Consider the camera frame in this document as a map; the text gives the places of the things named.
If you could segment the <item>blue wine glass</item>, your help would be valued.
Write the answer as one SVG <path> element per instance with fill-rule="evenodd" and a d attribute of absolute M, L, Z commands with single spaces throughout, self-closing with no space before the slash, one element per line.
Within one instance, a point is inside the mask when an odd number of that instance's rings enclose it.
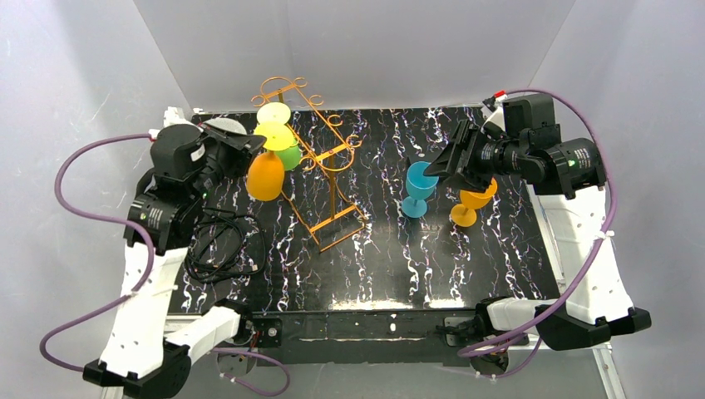
<path fill-rule="evenodd" d="M 428 211 L 426 199 L 433 194 L 439 182 L 438 176 L 425 175 L 429 166 L 429 162 L 417 161 L 407 169 L 407 197 L 402 201 L 402 212 L 409 218 L 419 219 Z"/>

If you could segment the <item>orange wine glass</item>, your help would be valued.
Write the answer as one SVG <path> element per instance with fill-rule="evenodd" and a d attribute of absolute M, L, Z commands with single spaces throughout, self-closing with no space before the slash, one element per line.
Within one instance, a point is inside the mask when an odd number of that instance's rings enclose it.
<path fill-rule="evenodd" d="M 498 189 L 496 179 L 491 180 L 489 187 L 481 193 L 461 190 L 460 203 L 456 204 L 450 213 L 451 221 L 461 227 L 470 227 L 477 221 L 478 209 L 487 205 Z"/>
<path fill-rule="evenodd" d="M 275 200 L 284 181 L 282 161 L 272 152 L 265 150 L 257 155 L 249 167 L 246 178 L 246 190 L 256 200 Z"/>

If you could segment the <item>green wine glass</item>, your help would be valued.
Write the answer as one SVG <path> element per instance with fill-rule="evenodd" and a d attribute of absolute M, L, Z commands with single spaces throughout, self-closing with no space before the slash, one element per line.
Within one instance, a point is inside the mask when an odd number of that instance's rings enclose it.
<path fill-rule="evenodd" d="M 285 171 L 295 169 L 302 159 L 298 140 L 288 127 L 291 114 L 290 108 L 282 102 L 267 103 L 259 108 L 258 125 L 254 129 L 255 135 L 266 138 L 264 148 L 282 161 Z"/>

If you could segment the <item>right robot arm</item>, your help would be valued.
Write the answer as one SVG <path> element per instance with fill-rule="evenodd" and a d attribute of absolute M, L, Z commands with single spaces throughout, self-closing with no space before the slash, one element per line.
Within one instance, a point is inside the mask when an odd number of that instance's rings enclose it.
<path fill-rule="evenodd" d="M 475 342 L 462 357 L 497 352 L 526 335 L 555 351 L 592 347 L 648 329 L 650 313 L 634 305 L 621 280 L 611 224 L 617 194 L 597 137 L 564 140 L 555 118 L 560 97 L 541 89 L 496 93 L 492 117 L 461 121 L 425 175 L 473 194 L 501 175 L 523 180 L 549 228 L 567 281 L 556 299 L 489 298 L 475 307 Z M 495 117 L 501 117 L 497 124 Z"/>

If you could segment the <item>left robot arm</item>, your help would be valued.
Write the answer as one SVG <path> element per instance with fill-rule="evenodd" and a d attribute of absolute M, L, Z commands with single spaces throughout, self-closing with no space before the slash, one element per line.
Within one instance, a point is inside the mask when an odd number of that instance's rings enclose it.
<path fill-rule="evenodd" d="M 127 216 L 126 300 L 102 354 L 83 368 L 86 381 L 119 387 L 130 398 L 171 398 L 195 362 L 243 333 L 244 307 L 226 299 L 178 331 L 166 332 L 165 323 L 207 194 L 222 180 L 243 175 L 264 142 L 261 135 L 190 123 L 156 133 L 152 170 L 138 184 Z"/>

